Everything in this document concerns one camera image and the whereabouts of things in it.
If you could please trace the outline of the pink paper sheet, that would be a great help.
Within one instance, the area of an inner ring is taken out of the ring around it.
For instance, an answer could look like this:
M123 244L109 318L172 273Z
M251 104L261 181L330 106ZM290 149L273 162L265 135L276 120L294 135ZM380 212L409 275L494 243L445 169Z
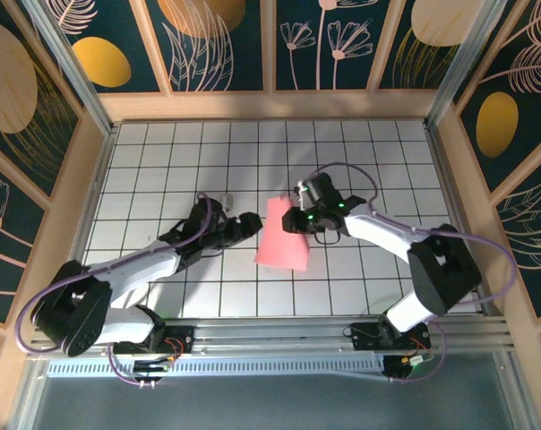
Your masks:
M310 247L305 235L288 233L282 227L282 216L293 208L289 197L272 197L267 201L267 218L254 261L273 268L306 271Z

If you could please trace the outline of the aluminium frame rail with grooves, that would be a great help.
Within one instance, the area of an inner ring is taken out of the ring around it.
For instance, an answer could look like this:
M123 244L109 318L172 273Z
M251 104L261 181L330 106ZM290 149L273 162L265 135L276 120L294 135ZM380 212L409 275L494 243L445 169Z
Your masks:
M350 317L168 319L167 326L193 326L190 357L297 357L354 354ZM447 314L429 323L432 352L513 352L509 327L500 316Z

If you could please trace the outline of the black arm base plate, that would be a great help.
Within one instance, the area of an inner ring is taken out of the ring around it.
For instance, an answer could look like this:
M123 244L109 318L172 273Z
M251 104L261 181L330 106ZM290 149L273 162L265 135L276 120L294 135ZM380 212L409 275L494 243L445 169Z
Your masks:
M119 342L113 346L117 355L180 355L192 352L193 326L165 326L154 330L143 342Z
M396 331L386 322L354 322L349 329L356 351L406 351L432 347L428 327L424 323L406 332Z

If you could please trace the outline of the aluminium table side rail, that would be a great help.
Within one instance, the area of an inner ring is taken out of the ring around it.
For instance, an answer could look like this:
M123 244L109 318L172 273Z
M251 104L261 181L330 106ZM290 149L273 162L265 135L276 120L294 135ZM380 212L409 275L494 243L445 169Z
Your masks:
M74 131L52 200L60 263L82 258L115 142L115 133L100 130L87 117Z
M464 211L462 200L460 198L458 187L455 183L450 163L447 158L442 141L435 125L432 125L427 119L424 120L425 135L428 139L430 151L436 166L438 180L444 193L444 201L447 206L451 224L460 232L472 234L468 218ZM453 313L477 313L483 316L500 316L501 313L494 302L483 304L465 304L464 301L478 300L490 293L487 284L480 284L470 293L469 298L464 298L460 303L452 308Z

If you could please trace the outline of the aluminium corner post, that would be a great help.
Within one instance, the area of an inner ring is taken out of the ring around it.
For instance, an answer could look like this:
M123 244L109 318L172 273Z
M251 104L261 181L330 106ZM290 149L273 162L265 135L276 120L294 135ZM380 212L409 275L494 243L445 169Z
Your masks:
M95 88L73 52L67 37L56 24L55 18L43 0L21 0L30 18L36 22L40 34L53 54L58 55L64 74L68 77L79 99L87 108L95 123L105 135L113 132L113 121L110 119Z
M442 83L440 84L434 103L425 118L425 129L432 133L438 125L455 93L468 75L471 67L479 57L496 23L502 16L508 0L484 0L477 11L477 17L468 30L468 35L460 44Z

